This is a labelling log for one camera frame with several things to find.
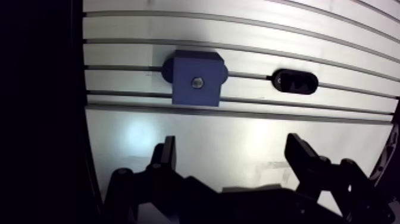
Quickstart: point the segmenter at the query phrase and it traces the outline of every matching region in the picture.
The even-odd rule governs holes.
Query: bolt
[[[204,86],[204,81],[201,77],[196,77],[192,80],[192,87],[194,89],[201,89]]]

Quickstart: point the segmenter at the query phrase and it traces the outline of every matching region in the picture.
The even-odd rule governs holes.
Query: black oval object
[[[162,64],[161,75],[165,81],[172,83],[174,80],[173,74],[174,74],[174,58],[170,57],[166,59],[164,64]]]
[[[318,87],[318,78],[314,74],[290,69],[276,70],[271,82],[278,91],[292,94],[313,94]]]

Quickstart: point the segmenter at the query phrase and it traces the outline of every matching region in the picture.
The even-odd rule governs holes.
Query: black plastic part
[[[340,165],[320,157],[296,134],[287,137],[285,157],[299,186],[296,192],[317,201],[321,191],[330,191],[344,218],[350,223],[392,223],[395,216],[356,162]]]
[[[164,64],[162,64],[161,75],[165,81],[172,83],[174,81],[174,57],[166,59]]]
[[[305,71],[279,69],[270,79],[273,86],[280,92],[309,95],[318,88],[318,78]]]
[[[392,211],[354,161],[331,164],[296,134],[287,137],[285,157],[300,181],[296,191],[262,187],[219,194],[195,178],[184,179],[174,171],[175,138],[168,136],[165,143],[155,147],[144,172],[114,172],[105,202],[107,221],[134,222],[138,205],[148,202],[182,224],[394,221]],[[332,192],[343,217],[317,204],[322,190]]]

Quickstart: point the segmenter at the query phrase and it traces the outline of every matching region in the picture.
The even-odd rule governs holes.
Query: blue mounting bracket
[[[221,85],[228,78],[224,60],[216,52],[177,50],[161,73],[172,83],[172,103],[180,105],[218,107]]]

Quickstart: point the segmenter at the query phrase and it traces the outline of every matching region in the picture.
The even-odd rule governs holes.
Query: black robotic claw
[[[135,223],[138,205],[151,202],[180,223],[392,223],[394,214],[357,164],[340,165],[319,156],[296,134],[287,136],[285,157],[300,184],[284,188],[217,193],[175,170],[175,137],[158,144],[146,170],[116,170],[104,204],[108,223]],[[317,204],[321,191],[331,191],[343,217]]]

